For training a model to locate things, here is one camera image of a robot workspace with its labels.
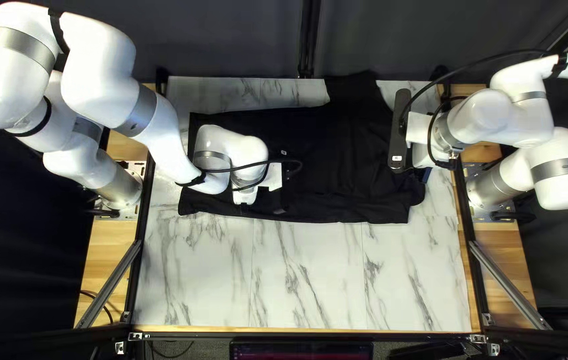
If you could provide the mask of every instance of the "metal mounting plate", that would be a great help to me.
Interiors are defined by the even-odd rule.
[[[124,341],[120,341],[119,343],[115,343],[115,354],[124,355]]]
[[[128,333],[128,341],[139,341],[142,340],[142,333],[141,332],[129,332]]]
[[[128,174],[131,174],[132,176],[134,176],[137,181],[139,181],[140,183],[142,183],[143,179],[144,179],[144,173],[146,172],[146,161],[125,161],[128,164],[128,168],[126,169],[126,171],[128,172]],[[121,209],[119,210],[119,217],[117,218],[112,218],[112,217],[107,217],[107,216],[99,216],[99,217],[95,217],[95,220],[105,220],[105,221],[136,221],[137,217],[139,216],[139,203],[140,200],[137,200],[137,202],[133,205],[133,206],[129,206],[126,209]],[[110,210],[110,208],[107,206],[107,204],[104,204],[103,199],[98,199],[95,201],[95,209],[104,209],[104,210]]]
[[[475,344],[486,344],[487,337],[482,334],[471,334],[469,335],[469,341]]]
[[[485,170],[482,169],[482,165],[485,163],[462,163],[462,169],[464,171],[464,177],[480,176]],[[473,222],[514,222],[512,218],[491,220],[491,212],[475,206],[469,201],[469,209],[471,210],[471,217]],[[515,205],[512,200],[505,201],[500,204],[499,213],[514,213]]]

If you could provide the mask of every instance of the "dark background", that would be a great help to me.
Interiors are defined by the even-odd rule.
[[[33,1],[86,15],[135,42],[134,76],[165,67],[182,76],[295,77],[301,0]],[[320,13],[315,75],[375,70],[384,79],[426,80],[521,48],[545,49],[568,27],[562,0],[332,0]],[[522,58],[453,79],[485,83]],[[557,125],[568,127],[568,81],[547,81]],[[0,132],[0,331],[73,326],[90,219],[77,185],[48,173],[35,153]],[[538,306],[568,306],[568,211],[522,226]]]

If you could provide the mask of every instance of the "marble tile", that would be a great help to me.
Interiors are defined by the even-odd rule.
[[[264,109],[309,108],[329,101],[324,80],[262,79],[260,104]]]
[[[255,221],[250,324],[365,329],[361,224]]]
[[[395,91],[426,83],[378,81]],[[320,106],[320,79],[171,77],[187,146],[190,112]],[[435,89],[413,109],[432,111]],[[433,170],[409,224],[299,224],[199,213],[155,172],[133,321],[143,324],[468,331],[451,176]]]
[[[215,114],[264,108],[260,105],[261,82],[257,78],[171,76],[166,94],[177,110],[180,129],[188,129],[190,113]]]
[[[426,183],[424,200],[422,203],[411,207],[409,222],[416,215],[455,217],[457,219],[457,214],[451,172],[433,168]]]
[[[453,218],[364,224],[362,243],[369,329],[471,330]]]
[[[149,214],[135,323],[248,326],[253,219],[156,207]]]

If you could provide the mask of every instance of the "cylindrical robot base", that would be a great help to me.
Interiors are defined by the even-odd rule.
[[[467,182],[467,195],[473,205],[487,211],[496,211],[499,210],[499,204],[523,193],[504,182],[500,165],[501,163]]]
[[[113,181],[98,189],[91,189],[104,198],[104,205],[111,209],[125,209],[133,206],[142,193],[142,184],[122,168],[116,167]]]

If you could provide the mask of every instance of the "black fabric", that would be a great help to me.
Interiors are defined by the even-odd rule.
[[[200,126],[215,124],[261,138],[269,158],[291,158],[304,168],[279,190],[259,188],[253,205],[233,204],[230,189],[207,195],[182,190],[180,215],[206,211],[295,222],[406,223],[424,184],[409,170],[386,166],[392,111],[371,72],[325,80],[331,102],[316,108],[192,113],[189,157]],[[292,170],[296,164],[282,164]]]

